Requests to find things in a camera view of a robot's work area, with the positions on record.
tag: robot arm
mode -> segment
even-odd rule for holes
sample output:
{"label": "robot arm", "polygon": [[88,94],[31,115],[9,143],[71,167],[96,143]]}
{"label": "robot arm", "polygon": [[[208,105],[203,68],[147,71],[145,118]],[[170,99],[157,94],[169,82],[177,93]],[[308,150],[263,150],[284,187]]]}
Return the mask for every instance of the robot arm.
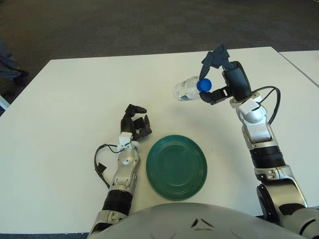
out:
{"label": "robot arm", "polygon": [[129,215],[137,181],[137,169],[140,164],[138,153],[140,145],[136,140],[152,132],[147,115],[145,115],[144,119],[138,118],[135,121],[131,118],[135,114],[145,114],[146,112],[146,109],[133,105],[129,105],[125,110],[125,115],[121,120],[121,134],[119,136],[119,145],[117,145],[118,152],[115,152],[120,153],[118,156],[118,169],[111,185],[107,183],[106,178],[103,176],[106,167],[100,163],[96,166],[96,171],[108,185],[109,192],[88,238],[118,223]]}
{"label": "robot arm", "polygon": [[229,64],[226,61],[229,54],[225,47],[219,46],[216,50],[215,55],[224,57],[214,58],[211,55],[215,51],[209,52],[203,60],[200,79],[208,73],[208,65],[215,68],[223,66],[223,77],[227,86],[212,93],[200,93],[200,96],[212,105],[233,96],[230,105],[236,109],[237,116],[243,124],[242,132],[255,166],[255,175],[261,181],[257,187],[257,195],[264,219],[304,237],[312,239],[318,236],[318,210],[307,208],[300,187],[290,166],[285,163],[275,135],[267,122],[267,111],[261,105],[259,93],[251,92],[247,76],[239,62],[232,62],[235,67],[228,68]]}

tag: bottle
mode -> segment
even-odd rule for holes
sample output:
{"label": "bottle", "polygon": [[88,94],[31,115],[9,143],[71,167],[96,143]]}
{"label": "bottle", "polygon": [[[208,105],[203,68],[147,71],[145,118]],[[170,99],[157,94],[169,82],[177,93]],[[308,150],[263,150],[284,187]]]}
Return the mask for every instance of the bottle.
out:
{"label": "bottle", "polygon": [[190,101],[200,99],[200,92],[207,92],[211,89],[209,79],[199,80],[198,76],[193,76],[186,81],[178,83],[173,90],[174,97],[179,101]]}

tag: wire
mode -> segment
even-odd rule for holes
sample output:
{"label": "wire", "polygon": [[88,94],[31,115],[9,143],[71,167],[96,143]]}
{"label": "wire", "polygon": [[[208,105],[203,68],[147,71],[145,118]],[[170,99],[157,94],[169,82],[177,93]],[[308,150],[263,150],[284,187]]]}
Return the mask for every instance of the wire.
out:
{"label": "wire", "polygon": [[270,117],[270,119],[268,121],[268,123],[271,124],[274,121],[274,119],[275,119],[275,117],[277,115],[278,109],[279,109],[281,93],[280,93],[280,90],[277,87],[275,87],[275,86],[264,86],[264,87],[261,87],[261,88],[258,88],[256,90],[254,90],[252,92],[252,94],[256,93],[257,91],[261,91],[261,90],[265,90],[265,89],[272,89],[272,90],[266,95],[265,98],[263,98],[260,102],[258,102],[259,107],[261,106],[261,103],[272,93],[272,91],[276,91],[276,93],[277,93],[277,101],[276,101],[276,105],[275,105],[275,108],[274,108],[274,112],[273,112],[273,114],[271,115],[271,117]]}
{"label": "wire", "polygon": [[[124,144],[124,146],[129,145],[131,142],[132,142],[132,137],[131,137],[130,142]],[[103,164],[101,164],[101,163],[98,164],[97,161],[96,161],[97,155],[98,155],[99,151],[100,151],[101,149],[105,148],[105,147],[108,147],[113,153],[120,153],[120,152],[122,152],[122,151],[124,150],[124,148],[121,149],[121,150],[118,151],[118,152],[115,152],[115,151],[112,150],[111,147],[117,147],[116,145],[114,145],[114,144],[102,144],[102,145],[99,146],[99,147],[96,149],[96,151],[95,151],[95,155],[94,155],[94,168],[95,168],[95,171],[96,171],[96,173],[98,174],[98,176],[102,179],[102,181],[106,184],[106,186],[107,186],[108,188],[110,188],[110,184],[105,180],[105,178],[104,178],[103,175],[102,175],[103,172],[100,171],[101,168],[102,168],[103,171],[104,171],[104,170],[106,169],[106,167],[105,167]]]}

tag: gray carpet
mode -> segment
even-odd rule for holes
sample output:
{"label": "gray carpet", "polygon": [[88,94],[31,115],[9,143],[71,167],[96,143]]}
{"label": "gray carpet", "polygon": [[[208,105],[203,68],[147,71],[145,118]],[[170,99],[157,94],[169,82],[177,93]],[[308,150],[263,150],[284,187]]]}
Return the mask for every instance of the gray carpet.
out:
{"label": "gray carpet", "polygon": [[[0,0],[0,37],[21,68],[30,72],[30,81],[50,59],[207,51],[220,43],[229,49],[319,50],[319,4],[314,0]],[[10,103],[23,89],[0,80],[0,93],[16,91],[6,98]]]}

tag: white table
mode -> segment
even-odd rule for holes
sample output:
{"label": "white table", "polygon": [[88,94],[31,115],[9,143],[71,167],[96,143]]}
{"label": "white table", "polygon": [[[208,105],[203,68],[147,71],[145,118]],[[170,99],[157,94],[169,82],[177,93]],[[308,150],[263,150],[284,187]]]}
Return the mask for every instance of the white table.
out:
{"label": "white table", "polygon": [[319,87],[319,51],[287,51],[280,54]]}
{"label": "white table", "polygon": [[[273,130],[309,206],[318,205],[319,91],[271,47],[229,50],[242,63],[252,89],[282,91]],[[260,215],[259,181],[228,101],[211,106],[178,102],[173,86],[198,75],[206,52],[51,60],[0,118],[0,233],[88,232],[107,188],[96,175],[93,155],[117,143],[129,103],[145,107],[153,134],[141,141],[141,165],[131,213],[168,203],[150,186],[145,166],[151,146],[182,134],[203,150],[208,174],[186,202],[201,202]],[[213,88],[224,86],[211,69]],[[275,104],[271,95],[265,105]],[[117,156],[99,155],[111,178]]]}

